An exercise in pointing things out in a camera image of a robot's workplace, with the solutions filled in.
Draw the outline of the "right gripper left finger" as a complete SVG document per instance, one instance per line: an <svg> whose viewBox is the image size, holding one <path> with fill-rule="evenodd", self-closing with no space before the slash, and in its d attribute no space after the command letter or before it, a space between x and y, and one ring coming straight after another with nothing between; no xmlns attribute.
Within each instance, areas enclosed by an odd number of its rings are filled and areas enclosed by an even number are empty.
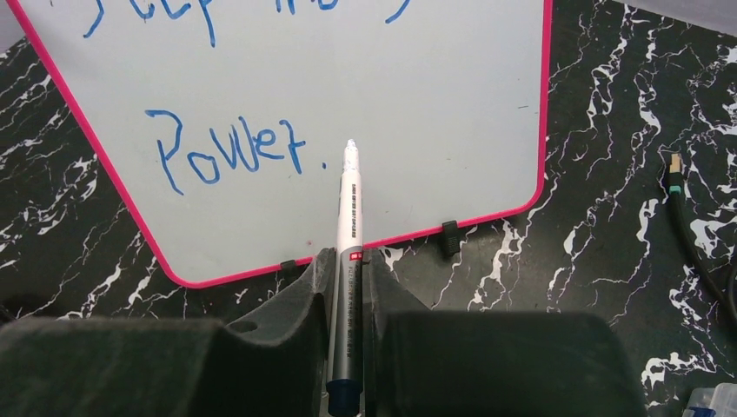
<svg viewBox="0 0 737 417"><path fill-rule="evenodd" d="M317 416L327 356L325 248L230 323L28 318L1 330L4 416Z"/></svg>

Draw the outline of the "white marker pen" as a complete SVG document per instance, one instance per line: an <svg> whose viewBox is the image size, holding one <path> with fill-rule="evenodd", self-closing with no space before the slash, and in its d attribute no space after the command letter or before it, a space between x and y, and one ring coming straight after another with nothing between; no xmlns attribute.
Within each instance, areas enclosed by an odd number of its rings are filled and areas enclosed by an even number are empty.
<svg viewBox="0 0 737 417"><path fill-rule="evenodd" d="M362 177L353 139L343 152L326 390L332 416L356 416L363 390Z"/></svg>

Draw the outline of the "pink framed whiteboard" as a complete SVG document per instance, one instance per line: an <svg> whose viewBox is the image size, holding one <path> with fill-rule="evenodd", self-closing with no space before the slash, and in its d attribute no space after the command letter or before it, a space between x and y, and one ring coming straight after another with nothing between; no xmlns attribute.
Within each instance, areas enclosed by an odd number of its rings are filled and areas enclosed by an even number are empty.
<svg viewBox="0 0 737 417"><path fill-rule="evenodd" d="M541 194L549 1L12 1L164 273L206 288Z"/></svg>

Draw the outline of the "clear plastic screw box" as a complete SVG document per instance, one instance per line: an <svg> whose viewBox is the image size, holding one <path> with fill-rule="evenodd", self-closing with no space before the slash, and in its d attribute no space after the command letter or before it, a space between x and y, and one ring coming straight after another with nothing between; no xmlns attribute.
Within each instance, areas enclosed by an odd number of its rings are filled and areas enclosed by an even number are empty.
<svg viewBox="0 0 737 417"><path fill-rule="evenodd" d="M736 384L694 389L681 416L736 417Z"/></svg>

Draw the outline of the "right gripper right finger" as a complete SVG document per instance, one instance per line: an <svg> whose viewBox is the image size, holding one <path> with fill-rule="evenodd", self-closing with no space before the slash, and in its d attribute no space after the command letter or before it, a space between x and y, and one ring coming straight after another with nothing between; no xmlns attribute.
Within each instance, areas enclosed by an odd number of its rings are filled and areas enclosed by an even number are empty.
<svg viewBox="0 0 737 417"><path fill-rule="evenodd" d="M627 353L587 313L427 308L363 259L368 416L643 416Z"/></svg>

